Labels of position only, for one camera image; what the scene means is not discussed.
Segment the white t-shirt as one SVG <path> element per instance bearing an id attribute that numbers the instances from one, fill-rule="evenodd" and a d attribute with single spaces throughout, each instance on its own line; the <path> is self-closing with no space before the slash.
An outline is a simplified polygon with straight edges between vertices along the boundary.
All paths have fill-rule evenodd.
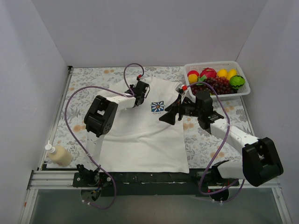
<path id="1" fill-rule="evenodd" d="M 147 77 L 150 91 L 138 107 L 121 110 L 111 130 L 87 134 L 87 151 L 108 172 L 188 173 L 183 122 L 159 121 L 178 97 L 178 82 Z"/>

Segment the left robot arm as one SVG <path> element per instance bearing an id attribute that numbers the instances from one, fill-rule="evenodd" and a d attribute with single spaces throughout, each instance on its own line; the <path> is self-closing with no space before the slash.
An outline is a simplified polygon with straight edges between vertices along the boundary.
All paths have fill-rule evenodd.
<path id="1" fill-rule="evenodd" d="M 140 106 L 150 91 L 150 85 L 144 81 L 131 84 L 124 96 L 104 97 L 97 95 L 84 118 L 87 130 L 87 155 L 99 159 L 103 140 L 111 130 L 117 114 L 126 109 Z"/>

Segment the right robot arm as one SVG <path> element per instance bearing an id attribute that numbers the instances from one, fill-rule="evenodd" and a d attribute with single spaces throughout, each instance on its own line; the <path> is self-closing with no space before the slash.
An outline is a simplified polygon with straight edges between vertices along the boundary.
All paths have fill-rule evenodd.
<path id="1" fill-rule="evenodd" d="M 210 166 L 200 174 L 202 182 L 213 182 L 220 186 L 231 178 L 246 180 L 258 187 L 283 174 L 284 169 L 273 140 L 255 137 L 230 125 L 227 118 L 214 110 L 208 92 L 197 92 L 195 101 L 179 95 L 165 111 L 160 121 L 174 125 L 183 116 L 196 117 L 203 130 L 224 140 L 241 154 L 241 162 L 225 160 Z"/>

